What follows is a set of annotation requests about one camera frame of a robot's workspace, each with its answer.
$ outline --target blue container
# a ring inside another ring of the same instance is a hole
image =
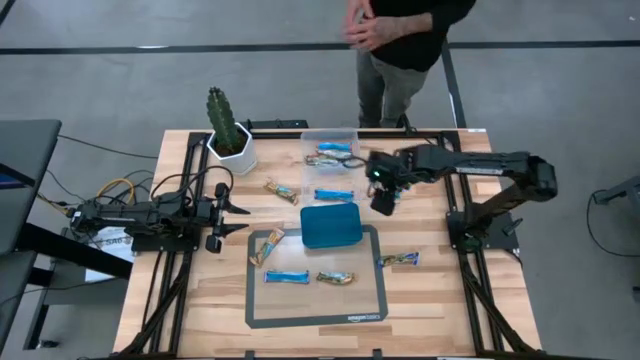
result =
[[[309,249],[354,245],[362,240],[362,223],[354,203],[310,206],[300,210],[302,243]]]

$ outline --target person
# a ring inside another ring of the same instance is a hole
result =
[[[345,37],[358,49],[360,127],[408,124],[405,112],[411,97],[440,57],[449,27],[467,16],[474,4],[475,0],[348,0]]]

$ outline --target gray pants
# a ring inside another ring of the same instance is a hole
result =
[[[358,51],[360,127],[396,127],[427,78],[427,72],[404,70],[384,63],[368,51]]]

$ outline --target gray floor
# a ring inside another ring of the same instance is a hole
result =
[[[340,0],[18,0],[0,28],[0,48],[335,42],[343,13]],[[478,2],[450,34],[450,41],[628,39],[640,39],[635,0]],[[640,284],[640,262],[597,249],[584,215],[593,190],[638,174],[640,48],[453,50],[452,56],[469,127],[487,128],[495,150],[532,151],[558,172],[557,199],[516,212],[525,218],[518,234],[544,348],[636,358],[640,304],[630,288]],[[151,155],[165,129],[208,126],[211,85],[227,92],[239,118],[356,124],[351,51],[0,56],[0,79],[0,119],[58,118],[64,134]],[[409,117],[418,127],[454,126],[441,63]],[[49,169],[90,196],[114,177],[154,167],[61,140]],[[71,200],[49,176],[42,192]],[[592,216],[606,246],[640,253],[637,218],[625,201],[596,207]],[[66,222],[40,203],[31,221],[53,231]],[[36,300],[37,294],[25,296],[2,359],[110,351],[118,301],[54,307],[44,335],[62,347],[21,351]]]

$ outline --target wooden tabletop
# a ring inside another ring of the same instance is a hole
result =
[[[459,130],[459,134],[462,151],[491,150],[486,132]],[[189,131],[165,132],[154,186],[182,171],[188,136]],[[392,152],[420,143],[424,140],[366,139],[360,141],[360,149],[366,157],[371,149]],[[382,254],[421,253],[418,266],[384,269],[389,306],[384,321],[250,329],[245,324],[244,310],[248,236],[255,230],[274,226],[300,226],[301,206],[292,206],[267,193],[262,186],[267,177],[272,177],[299,191],[303,166],[300,140],[255,140],[255,147],[258,165],[248,175],[235,178],[231,198],[234,205],[250,211],[251,215],[225,217],[226,223],[251,226],[231,234],[220,254],[207,252],[203,247],[195,252],[179,356],[235,357],[244,356],[245,350],[255,350],[256,356],[370,356],[375,348],[382,349],[385,356],[474,354],[457,255],[449,247],[444,219],[448,203],[443,181],[413,186],[403,194],[391,217],[376,213],[368,204],[360,206],[362,223],[378,230]],[[215,157],[209,156],[209,165],[216,163]],[[179,178],[168,181],[158,193],[177,189],[179,181]],[[220,181],[227,181],[227,175],[215,170],[207,174],[205,193],[212,194]],[[497,178],[470,176],[469,182],[476,202],[485,201],[500,191]],[[458,204],[464,204],[461,198]],[[135,260],[114,351],[128,345],[140,330],[156,256],[157,253],[144,253]],[[539,348],[520,265],[504,251],[485,251],[485,256],[496,305],[520,336]],[[177,260],[174,274],[181,263],[180,258]],[[161,270],[162,266],[150,312],[155,308]],[[485,347],[491,348],[485,312],[481,305],[478,307]],[[168,348],[173,308],[167,314],[161,350]]]

